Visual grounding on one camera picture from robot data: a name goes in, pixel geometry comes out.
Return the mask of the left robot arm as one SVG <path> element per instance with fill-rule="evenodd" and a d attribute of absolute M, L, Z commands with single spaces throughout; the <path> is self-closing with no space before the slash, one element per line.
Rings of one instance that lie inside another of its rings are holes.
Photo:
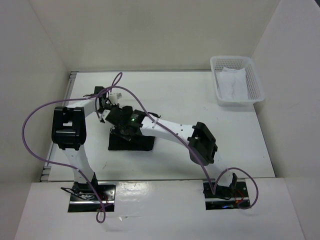
<path fill-rule="evenodd" d="M 86 117 L 106 102 L 105 93 L 101 100 L 95 100 L 95 95 L 103 89 L 102 86 L 96 86 L 93 95 L 68 106 L 57 106 L 53 112 L 51 139 L 65 154 L 73 171 L 71 192 L 82 194 L 88 200 L 97 198 L 100 188 L 84 147 L 87 138 Z"/>

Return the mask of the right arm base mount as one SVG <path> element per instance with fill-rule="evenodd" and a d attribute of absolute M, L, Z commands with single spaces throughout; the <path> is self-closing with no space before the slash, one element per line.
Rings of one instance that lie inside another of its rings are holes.
<path fill-rule="evenodd" d="M 203 182 L 203 194 L 205 199 L 205 209 L 209 210 L 230 210 L 250 206 L 250 198 L 247 185 L 244 181 L 238 181 L 235 190 L 231 193 L 229 190 L 223 190 L 220 186 L 216 189 L 216 195 L 212 193 L 209 183 Z"/>

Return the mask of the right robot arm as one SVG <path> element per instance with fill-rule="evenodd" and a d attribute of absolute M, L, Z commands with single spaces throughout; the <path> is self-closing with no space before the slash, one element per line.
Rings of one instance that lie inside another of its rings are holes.
<path fill-rule="evenodd" d="M 228 199 L 237 190 L 238 177 L 235 173 L 227 174 L 218 152 L 216 138 L 203 122 L 194 125 L 180 124 L 162 119 L 160 116 L 135 110 L 131 106 L 113 106 L 102 114 L 103 121 L 112 125 L 110 138 L 122 139 L 135 151 L 149 151 L 155 139 L 163 139 L 187 148 L 190 160 L 199 165 L 205 176 L 207 166 L 213 166 L 215 182 L 209 184 L 214 196 Z"/>

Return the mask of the black pleated skirt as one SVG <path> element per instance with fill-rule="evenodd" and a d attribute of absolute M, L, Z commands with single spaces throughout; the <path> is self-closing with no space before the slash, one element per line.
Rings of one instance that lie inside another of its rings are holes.
<path fill-rule="evenodd" d="M 134 122 L 140 123 L 146 117 L 146 113 L 140 110 L 134 110 L 133 113 L 124 120 L 124 123 Z M 138 136 L 136 139 L 127 141 L 121 137 L 109 133 L 109 151 L 151 151 L 154 147 L 156 137 L 154 136 Z"/>

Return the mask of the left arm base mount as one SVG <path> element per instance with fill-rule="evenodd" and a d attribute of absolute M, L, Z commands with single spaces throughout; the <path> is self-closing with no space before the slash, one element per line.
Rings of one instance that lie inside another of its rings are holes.
<path fill-rule="evenodd" d="M 116 198 L 116 184 L 114 182 L 98 182 L 96 192 L 102 201 L 106 212 L 114 212 Z M 70 195 L 69 213 L 96 213 L 102 206 L 94 192 L 89 188 L 83 191 L 76 190 L 76 186 L 61 187 L 61 190 Z"/>

